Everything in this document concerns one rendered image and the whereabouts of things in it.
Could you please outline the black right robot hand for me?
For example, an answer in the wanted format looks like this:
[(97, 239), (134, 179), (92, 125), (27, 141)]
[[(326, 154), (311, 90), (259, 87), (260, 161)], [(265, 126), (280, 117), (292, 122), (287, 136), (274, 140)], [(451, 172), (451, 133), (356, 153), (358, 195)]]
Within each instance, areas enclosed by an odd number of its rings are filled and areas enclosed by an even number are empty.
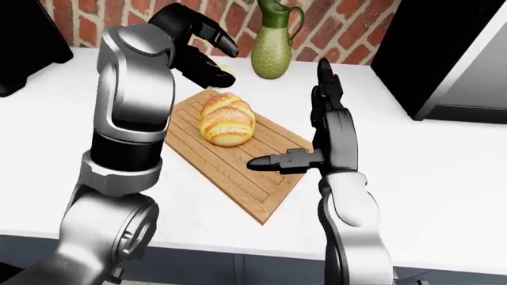
[(356, 130), (350, 111), (341, 103), (344, 94), (340, 79), (328, 59), (317, 67), (318, 84), (311, 92), (311, 126), (315, 128), (313, 151), (288, 149), (283, 154), (252, 158), (246, 168), (281, 175), (303, 174), (316, 168), (321, 175), (358, 170)]

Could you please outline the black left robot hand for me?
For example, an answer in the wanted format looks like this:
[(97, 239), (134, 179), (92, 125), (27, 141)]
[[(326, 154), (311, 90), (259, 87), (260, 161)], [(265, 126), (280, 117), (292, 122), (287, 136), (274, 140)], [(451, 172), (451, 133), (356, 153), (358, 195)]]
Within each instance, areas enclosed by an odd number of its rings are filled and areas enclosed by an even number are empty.
[(235, 83), (234, 75), (219, 68), (197, 47), (189, 45), (190, 37), (195, 35), (231, 58), (238, 56), (237, 44), (219, 23), (179, 3), (160, 9), (148, 23), (163, 30), (175, 45), (170, 68), (179, 70), (185, 78), (204, 89), (227, 88)]

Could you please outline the pale yellow cheese wedge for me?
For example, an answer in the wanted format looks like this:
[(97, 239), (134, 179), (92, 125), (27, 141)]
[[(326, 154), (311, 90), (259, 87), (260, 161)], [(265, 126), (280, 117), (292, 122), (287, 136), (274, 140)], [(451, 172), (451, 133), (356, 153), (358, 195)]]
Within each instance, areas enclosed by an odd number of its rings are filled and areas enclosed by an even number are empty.
[(207, 89), (226, 89), (236, 82), (234, 69), (231, 66), (216, 66), (219, 70), (211, 77), (211, 83)]

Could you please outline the golden bread loaf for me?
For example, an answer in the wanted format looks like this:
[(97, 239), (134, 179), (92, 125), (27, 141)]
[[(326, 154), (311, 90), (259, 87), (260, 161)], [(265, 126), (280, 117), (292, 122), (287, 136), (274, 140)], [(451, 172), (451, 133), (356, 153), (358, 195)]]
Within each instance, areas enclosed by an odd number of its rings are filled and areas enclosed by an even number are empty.
[(216, 146), (232, 147), (246, 143), (254, 135), (256, 118), (250, 105), (236, 94), (208, 92), (198, 128), (201, 137)]

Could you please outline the green ceramic pitcher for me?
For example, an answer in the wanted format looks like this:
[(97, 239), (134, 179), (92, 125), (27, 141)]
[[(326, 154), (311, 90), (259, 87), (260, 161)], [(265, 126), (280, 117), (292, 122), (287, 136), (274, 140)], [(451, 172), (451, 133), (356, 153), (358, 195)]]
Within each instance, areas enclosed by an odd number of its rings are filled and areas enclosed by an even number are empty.
[[(257, 0), (257, 4), (261, 29), (250, 52), (251, 65), (260, 78), (274, 80), (284, 75), (290, 65), (293, 40), (303, 27), (305, 16), (298, 6), (284, 6), (279, 0)], [(290, 35), (288, 20), (292, 11), (297, 12), (300, 23)]]

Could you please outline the wooden cutting board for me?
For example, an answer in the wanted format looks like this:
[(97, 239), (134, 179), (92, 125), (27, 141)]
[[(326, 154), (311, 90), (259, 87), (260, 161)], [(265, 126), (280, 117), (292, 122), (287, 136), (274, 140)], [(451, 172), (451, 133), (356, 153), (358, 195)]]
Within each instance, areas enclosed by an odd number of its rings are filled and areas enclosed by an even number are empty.
[(215, 90), (205, 90), (176, 104), (165, 142), (252, 218), (264, 224), (303, 176), (254, 172), (246, 168), (246, 163), (288, 149), (311, 150), (311, 143), (263, 116), (256, 116), (253, 138), (241, 146), (221, 147), (207, 142), (199, 133), (198, 119), (205, 102), (216, 94)]

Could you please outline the black appliance with steel side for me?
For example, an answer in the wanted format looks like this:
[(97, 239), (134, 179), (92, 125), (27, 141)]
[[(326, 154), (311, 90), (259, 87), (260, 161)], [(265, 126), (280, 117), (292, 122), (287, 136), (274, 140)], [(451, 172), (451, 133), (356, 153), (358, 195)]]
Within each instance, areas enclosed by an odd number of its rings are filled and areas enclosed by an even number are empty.
[(402, 0), (371, 68), (412, 120), (507, 125), (507, 0)]

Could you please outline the black box appliance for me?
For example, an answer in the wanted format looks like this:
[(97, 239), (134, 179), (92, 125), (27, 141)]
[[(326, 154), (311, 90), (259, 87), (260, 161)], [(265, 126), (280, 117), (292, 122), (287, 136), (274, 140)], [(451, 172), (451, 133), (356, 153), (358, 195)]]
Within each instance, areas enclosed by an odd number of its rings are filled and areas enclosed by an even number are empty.
[(39, 0), (0, 0), (0, 97), (23, 89), (39, 70), (73, 57)]

